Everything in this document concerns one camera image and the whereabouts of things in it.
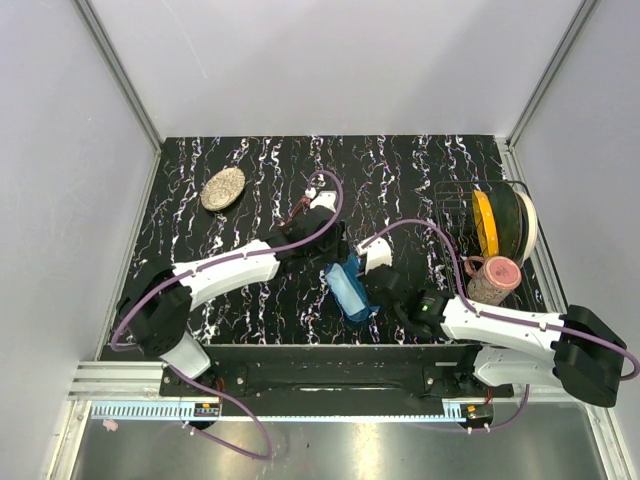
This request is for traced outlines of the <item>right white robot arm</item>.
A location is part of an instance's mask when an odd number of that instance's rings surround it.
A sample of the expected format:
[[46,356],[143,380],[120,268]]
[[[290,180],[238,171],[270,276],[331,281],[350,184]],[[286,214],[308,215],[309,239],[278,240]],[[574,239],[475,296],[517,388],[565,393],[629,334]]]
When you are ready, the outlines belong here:
[[466,396],[488,386],[561,387],[572,397],[611,408],[623,379],[625,343],[590,309],[565,313],[511,310],[464,300],[446,290],[415,288],[388,265],[360,277],[368,300],[392,311],[415,336],[476,342],[471,362],[454,371]]

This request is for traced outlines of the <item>red frame sunglasses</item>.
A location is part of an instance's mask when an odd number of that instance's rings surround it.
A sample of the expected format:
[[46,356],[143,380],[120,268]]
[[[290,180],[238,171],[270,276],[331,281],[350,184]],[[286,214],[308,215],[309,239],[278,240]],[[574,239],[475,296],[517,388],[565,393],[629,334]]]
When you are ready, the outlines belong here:
[[289,212],[289,216],[286,220],[286,224],[292,222],[297,214],[309,208],[310,204],[311,204],[311,199],[303,195]]

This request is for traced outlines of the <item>light blue cleaning cloth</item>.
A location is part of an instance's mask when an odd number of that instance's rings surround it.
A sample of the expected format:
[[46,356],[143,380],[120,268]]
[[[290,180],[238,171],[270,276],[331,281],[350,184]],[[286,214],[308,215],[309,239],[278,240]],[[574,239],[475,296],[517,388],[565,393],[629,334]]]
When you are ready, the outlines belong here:
[[356,316],[365,309],[365,304],[357,289],[341,265],[334,264],[327,273],[326,279],[331,292],[346,316]]

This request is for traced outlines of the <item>blue glasses case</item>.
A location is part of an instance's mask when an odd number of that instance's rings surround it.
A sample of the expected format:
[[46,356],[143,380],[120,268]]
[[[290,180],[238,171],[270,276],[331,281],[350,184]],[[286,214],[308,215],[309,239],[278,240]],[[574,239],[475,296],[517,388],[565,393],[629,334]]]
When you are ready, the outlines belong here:
[[360,260],[351,253],[345,262],[333,263],[325,269],[325,280],[336,304],[345,319],[354,324],[364,324],[379,310],[367,297],[359,280]]

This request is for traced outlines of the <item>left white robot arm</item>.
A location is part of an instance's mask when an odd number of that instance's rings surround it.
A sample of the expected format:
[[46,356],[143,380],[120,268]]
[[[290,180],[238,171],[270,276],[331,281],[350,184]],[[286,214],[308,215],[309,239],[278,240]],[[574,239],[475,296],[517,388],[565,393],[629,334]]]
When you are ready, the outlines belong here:
[[216,372],[187,331],[191,312],[251,284],[344,257],[342,233],[338,209],[318,204],[236,250],[186,263],[154,262],[122,295],[111,348],[138,349],[159,359],[181,373],[181,384],[190,393],[206,395],[215,386]]

